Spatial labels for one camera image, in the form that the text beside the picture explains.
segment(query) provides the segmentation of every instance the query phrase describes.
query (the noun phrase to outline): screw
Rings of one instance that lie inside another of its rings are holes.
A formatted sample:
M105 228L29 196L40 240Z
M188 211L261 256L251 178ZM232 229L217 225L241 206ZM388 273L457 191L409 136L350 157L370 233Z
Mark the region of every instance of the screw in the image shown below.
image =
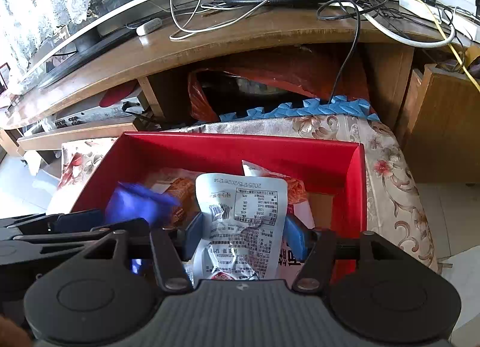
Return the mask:
M185 278L170 278L165 282L165 287L169 290L182 290L190 284Z
M238 289L238 290L241 290L241 291L244 291L245 289L248 289L248 287L249 287L249 286L248 286L246 283L239 283L239 284L237 285L237 289Z
M305 291L316 290L320 287L320 282L315 278L302 278L297 282L297 287Z

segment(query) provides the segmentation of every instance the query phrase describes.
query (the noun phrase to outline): red bag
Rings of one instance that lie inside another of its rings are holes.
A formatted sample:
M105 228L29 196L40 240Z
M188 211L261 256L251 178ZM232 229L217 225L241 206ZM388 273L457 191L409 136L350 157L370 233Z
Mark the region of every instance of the red bag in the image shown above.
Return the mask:
M201 67L188 75L191 115L209 123L219 121L197 79L197 74L202 71L228 72L306 97L329 99L348 50L341 44L290 46L236 53L204 61ZM342 73L336 94L369 99L365 71L356 53Z

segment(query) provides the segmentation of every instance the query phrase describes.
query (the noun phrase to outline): red cardboard box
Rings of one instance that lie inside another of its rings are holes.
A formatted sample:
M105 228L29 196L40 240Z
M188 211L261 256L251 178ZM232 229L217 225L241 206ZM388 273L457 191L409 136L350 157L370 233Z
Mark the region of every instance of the red cardboard box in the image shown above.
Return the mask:
M338 236L356 238L367 228L363 145L275 136L126 132L72 211L105 210L117 182L144 183L162 167L243 175L242 160L301 179L308 192L333 194L330 228Z

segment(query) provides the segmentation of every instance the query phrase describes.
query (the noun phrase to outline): blue glove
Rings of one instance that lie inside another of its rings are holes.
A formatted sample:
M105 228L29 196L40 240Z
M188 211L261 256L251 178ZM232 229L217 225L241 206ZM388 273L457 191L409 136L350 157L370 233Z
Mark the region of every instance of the blue glove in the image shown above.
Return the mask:
M150 228L162 227L170 222L172 208L179 206L177 198L158 194L133 183L119 182L105 209L106 224L143 218Z

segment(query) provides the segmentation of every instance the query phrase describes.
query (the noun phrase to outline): white food packet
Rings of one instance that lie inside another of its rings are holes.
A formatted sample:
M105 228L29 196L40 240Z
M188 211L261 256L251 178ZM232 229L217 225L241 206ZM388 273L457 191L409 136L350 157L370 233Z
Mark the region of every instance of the white food packet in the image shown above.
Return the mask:
M283 179L209 173L196 180L203 240L195 252L198 279L274 279L287 213Z
M307 199L307 192L303 182L291 178L287 175L269 171L262 166L258 166L246 160L242 160L243 172L246 177L275 177L285 178L288 188L289 213L293 213L297 218L305 224L308 229L315 227L314 217L311 214L310 204ZM297 261L292 250L283 239L280 253L278 256L278 265L276 278L285 279L289 287L292 286L297 274L303 267L303 263Z

